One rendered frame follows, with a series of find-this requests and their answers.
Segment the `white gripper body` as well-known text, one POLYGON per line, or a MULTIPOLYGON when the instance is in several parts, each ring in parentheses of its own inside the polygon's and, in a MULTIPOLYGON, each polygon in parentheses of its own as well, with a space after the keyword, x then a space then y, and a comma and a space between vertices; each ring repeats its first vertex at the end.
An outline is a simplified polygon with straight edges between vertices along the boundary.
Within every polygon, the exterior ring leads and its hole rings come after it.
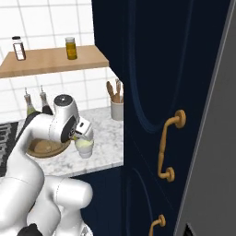
POLYGON ((91 141, 94 137, 93 129, 90 127, 87 132, 82 136, 84 140, 91 141))

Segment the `glass of lemonade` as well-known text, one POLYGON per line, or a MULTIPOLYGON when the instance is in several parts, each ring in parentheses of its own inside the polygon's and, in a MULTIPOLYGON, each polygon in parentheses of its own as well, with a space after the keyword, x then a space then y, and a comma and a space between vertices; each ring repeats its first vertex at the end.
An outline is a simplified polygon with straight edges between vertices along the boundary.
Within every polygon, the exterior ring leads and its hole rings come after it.
POLYGON ((80 138, 75 141, 75 146, 78 151, 78 154, 83 159, 87 159, 92 155, 93 145, 94 142, 92 140, 88 141, 80 138))

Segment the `wooden bowl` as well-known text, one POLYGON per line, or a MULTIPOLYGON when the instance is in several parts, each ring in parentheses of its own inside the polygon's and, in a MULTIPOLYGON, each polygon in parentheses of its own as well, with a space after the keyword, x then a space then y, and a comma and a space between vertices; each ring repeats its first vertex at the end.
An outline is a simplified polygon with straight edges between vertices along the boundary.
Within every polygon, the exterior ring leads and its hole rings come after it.
POLYGON ((29 155, 31 155, 32 157, 38 158, 38 159, 47 159, 47 158, 50 158, 50 157, 54 157, 54 156, 62 153, 63 151, 65 151, 71 143, 70 140, 66 141, 65 143, 59 143, 59 142, 47 140, 47 141, 51 142, 52 151, 49 152, 49 153, 36 153, 34 151, 35 144, 37 142, 39 142, 40 140, 44 140, 44 139, 37 138, 37 139, 32 140, 30 145, 29 145, 28 151, 27 151, 27 153, 29 155))

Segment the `grey fridge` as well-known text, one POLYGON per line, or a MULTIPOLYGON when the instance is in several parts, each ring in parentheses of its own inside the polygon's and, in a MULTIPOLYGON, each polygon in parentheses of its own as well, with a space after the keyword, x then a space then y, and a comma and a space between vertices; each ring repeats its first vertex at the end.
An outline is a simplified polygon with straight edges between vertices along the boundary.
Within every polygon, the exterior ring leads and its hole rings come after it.
POLYGON ((236 236, 236 0, 217 62, 173 236, 236 236))

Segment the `white utensil pot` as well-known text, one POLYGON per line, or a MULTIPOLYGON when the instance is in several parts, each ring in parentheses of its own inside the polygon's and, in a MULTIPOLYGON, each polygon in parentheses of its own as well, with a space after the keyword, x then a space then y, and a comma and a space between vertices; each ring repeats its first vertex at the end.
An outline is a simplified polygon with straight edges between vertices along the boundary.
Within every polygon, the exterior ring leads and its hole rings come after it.
POLYGON ((122 103, 111 102, 111 117, 115 121, 124 119, 124 105, 122 103))

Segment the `brown bread loaf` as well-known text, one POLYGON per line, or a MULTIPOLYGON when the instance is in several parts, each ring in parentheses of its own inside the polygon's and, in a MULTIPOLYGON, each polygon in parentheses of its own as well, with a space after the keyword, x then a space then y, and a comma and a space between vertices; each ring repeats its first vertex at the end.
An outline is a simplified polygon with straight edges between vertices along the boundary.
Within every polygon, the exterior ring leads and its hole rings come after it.
POLYGON ((40 140, 35 144, 34 151, 36 153, 49 153, 52 151, 52 145, 50 141, 40 140))

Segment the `wooden spoon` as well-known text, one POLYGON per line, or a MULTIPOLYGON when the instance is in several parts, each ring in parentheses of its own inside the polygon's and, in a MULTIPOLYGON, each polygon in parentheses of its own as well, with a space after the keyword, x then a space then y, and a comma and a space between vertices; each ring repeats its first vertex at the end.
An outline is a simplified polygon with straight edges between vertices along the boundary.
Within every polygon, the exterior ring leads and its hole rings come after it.
POLYGON ((114 101, 114 96, 115 95, 114 95, 112 84, 110 83, 110 81, 107 81, 106 88, 107 88, 107 91, 108 91, 108 93, 110 95, 111 101, 114 101))

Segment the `dark vinegar bottle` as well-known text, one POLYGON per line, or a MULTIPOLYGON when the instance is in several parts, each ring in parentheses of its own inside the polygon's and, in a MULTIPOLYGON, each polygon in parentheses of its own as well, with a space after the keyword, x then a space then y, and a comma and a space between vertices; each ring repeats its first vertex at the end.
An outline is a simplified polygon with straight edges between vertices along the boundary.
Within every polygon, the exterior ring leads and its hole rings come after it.
POLYGON ((53 115, 53 111, 48 104, 46 93, 43 91, 43 89, 41 89, 40 97, 41 97, 41 105, 42 105, 41 111, 43 113, 53 115))

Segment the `wooden spatula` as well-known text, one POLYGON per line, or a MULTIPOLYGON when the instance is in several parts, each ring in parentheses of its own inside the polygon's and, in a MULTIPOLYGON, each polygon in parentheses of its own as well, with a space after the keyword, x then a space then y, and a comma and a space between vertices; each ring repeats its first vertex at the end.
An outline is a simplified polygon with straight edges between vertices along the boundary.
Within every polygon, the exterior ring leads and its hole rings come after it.
POLYGON ((115 79, 115 82, 116 82, 116 93, 114 95, 114 102, 115 103, 123 103, 124 102, 124 94, 121 97, 120 92, 121 92, 121 89, 124 89, 124 84, 121 84, 121 81, 118 78, 115 79))

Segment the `green oil bottle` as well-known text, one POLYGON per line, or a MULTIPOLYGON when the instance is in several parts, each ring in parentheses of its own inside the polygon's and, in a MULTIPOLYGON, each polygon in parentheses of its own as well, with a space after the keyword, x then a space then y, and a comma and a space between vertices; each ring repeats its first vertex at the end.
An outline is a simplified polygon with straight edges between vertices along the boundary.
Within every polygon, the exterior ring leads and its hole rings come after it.
POLYGON ((35 108, 31 101, 31 96, 28 92, 25 92, 24 98, 27 104, 27 115, 30 115, 31 113, 35 112, 35 108))

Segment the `navy counter cabinet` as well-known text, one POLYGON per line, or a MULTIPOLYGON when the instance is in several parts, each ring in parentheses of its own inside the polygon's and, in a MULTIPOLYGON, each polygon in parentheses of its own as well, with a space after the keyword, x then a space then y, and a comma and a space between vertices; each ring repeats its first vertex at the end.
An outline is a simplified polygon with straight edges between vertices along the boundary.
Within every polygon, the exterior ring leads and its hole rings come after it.
POLYGON ((122 168, 76 176, 93 189, 90 204, 81 210, 94 236, 122 236, 122 168))

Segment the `black hob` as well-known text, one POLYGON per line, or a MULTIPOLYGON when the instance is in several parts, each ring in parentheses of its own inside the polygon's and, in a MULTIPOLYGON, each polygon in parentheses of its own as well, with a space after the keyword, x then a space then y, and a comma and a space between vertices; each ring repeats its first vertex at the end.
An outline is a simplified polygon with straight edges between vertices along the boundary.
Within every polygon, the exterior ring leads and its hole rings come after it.
POLYGON ((0 177, 6 174, 6 163, 18 130, 18 122, 0 124, 0 177))

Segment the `low navy cabinet door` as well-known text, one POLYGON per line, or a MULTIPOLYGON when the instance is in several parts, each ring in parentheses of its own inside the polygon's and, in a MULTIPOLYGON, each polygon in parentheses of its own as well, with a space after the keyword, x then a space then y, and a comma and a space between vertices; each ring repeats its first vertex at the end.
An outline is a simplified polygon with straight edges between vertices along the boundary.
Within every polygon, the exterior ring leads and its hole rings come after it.
POLYGON ((151 223, 159 215, 166 226, 155 226, 153 236, 174 236, 183 189, 178 182, 155 177, 141 159, 125 164, 123 236, 148 236, 151 223))

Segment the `yellow spice jar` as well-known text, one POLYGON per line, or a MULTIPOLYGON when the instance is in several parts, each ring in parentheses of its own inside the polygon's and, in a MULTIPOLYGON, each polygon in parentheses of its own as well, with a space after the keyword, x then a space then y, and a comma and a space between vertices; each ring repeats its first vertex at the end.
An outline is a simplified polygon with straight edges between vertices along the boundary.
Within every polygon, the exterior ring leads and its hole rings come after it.
POLYGON ((77 47, 76 41, 74 37, 66 37, 65 38, 65 48, 68 60, 77 59, 77 47))

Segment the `tall navy cabinet door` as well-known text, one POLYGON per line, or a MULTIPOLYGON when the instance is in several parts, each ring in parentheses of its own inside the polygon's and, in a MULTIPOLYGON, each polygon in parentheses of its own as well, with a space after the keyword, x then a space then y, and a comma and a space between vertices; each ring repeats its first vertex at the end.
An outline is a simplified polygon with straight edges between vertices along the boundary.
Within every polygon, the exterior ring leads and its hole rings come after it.
POLYGON ((162 166, 173 167, 173 182, 184 188, 229 6, 230 0, 92 0, 95 44, 124 83, 124 168, 141 159, 160 179, 163 126, 184 110, 185 126, 168 128, 162 166))

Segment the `black-lidded spice jar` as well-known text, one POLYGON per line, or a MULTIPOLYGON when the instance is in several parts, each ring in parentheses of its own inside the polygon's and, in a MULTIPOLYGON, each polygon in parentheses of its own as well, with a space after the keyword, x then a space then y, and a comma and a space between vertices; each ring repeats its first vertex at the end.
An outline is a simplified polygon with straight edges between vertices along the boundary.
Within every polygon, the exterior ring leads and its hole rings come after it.
POLYGON ((21 38, 19 36, 14 36, 12 41, 16 58, 19 61, 24 61, 26 59, 26 53, 21 38))

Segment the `wooden wall shelf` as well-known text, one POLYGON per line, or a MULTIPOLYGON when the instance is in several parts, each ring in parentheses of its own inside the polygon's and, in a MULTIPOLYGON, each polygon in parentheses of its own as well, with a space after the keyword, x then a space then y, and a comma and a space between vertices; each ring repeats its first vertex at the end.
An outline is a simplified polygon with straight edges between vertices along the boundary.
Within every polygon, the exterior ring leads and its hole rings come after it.
POLYGON ((78 46, 77 59, 68 60, 65 48, 26 51, 26 59, 18 61, 9 52, 0 65, 0 78, 23 77, 38 74, 107 67, 109 60, 95 45, 78 46))

